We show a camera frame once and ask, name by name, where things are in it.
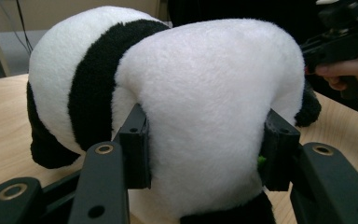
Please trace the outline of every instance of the black wire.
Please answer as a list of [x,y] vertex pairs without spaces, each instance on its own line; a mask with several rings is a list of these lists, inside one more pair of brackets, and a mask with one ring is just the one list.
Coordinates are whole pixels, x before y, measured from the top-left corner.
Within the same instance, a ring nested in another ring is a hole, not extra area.
[[24,18],[22,17],[21,6],[20,6],[19,0],[16,0],[16,3],[17,3],[17,10],[19,11],[19,16],[20,16],[20,20],[21,20],[22,31],[24,32],[24,36],[25,36],[25,43],[27,45],[28,51],[31,53],[33,51],[33,48],[32,48],[30,40],[28,39],[28,35],[25,32]]

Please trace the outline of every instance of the table surface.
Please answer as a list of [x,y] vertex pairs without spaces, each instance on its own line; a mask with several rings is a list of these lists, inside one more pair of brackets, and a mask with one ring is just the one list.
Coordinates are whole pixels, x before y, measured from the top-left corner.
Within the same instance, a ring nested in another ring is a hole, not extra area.
[[[14,177],[32,176],[42,187],[80,169],[72,166],[45,169],[32,161],[31,126],[27,117],[27,75],[0,79],[0,184]],[[323,109],[318,120],[301,128],[300,144],[320,142],[339,149],[358,171],[358,112],[317,94]],[[289,192],[268,192],[278,224],[296,223]],[[131,223],[141,223],[131,216]]]

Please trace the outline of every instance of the plush toy's body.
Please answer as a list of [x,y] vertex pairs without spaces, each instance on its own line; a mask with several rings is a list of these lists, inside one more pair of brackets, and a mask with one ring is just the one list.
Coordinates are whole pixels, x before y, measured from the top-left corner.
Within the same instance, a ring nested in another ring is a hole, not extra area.
[[125,8],[79,14],[49,31],[30,61],[34,160],[70,164],[110,140],[139,103],[150,123],[152,188],[130,192],[133,214],[166,224],[245,205],[262,193],[267,113],[296,123],[303,68],[294,39],[268,22],[167,30]]

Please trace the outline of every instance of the black stripe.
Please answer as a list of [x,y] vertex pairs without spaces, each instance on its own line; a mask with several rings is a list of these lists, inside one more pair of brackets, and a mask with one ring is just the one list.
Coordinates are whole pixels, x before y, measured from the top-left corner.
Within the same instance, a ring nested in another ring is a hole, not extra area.
[[79,155],[61,145],[42,123],[37,115],[34,93],[29,82],[27,83],[27,108],[32,129],[31,153],[34,161],[49,169],[72,164]]
[[166,29],[157,21],[119,23],[90,46],[76,69],[68,103],[75,139],[83,150],[111,138],[114,75],[124,52]]

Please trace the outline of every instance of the panda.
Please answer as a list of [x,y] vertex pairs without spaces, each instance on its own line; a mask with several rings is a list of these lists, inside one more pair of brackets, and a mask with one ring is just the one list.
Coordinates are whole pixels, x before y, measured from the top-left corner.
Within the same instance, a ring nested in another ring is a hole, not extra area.
[[130,207],[153,224],[274,223],[257,172],[268,112],[297,126],[320,112],[299,46],[273,23],[169,29],[121,7],[48,31],[30,60],[27,97],[33,159],[47,168],[113,139],[142,106],[152,184],[129,191]]

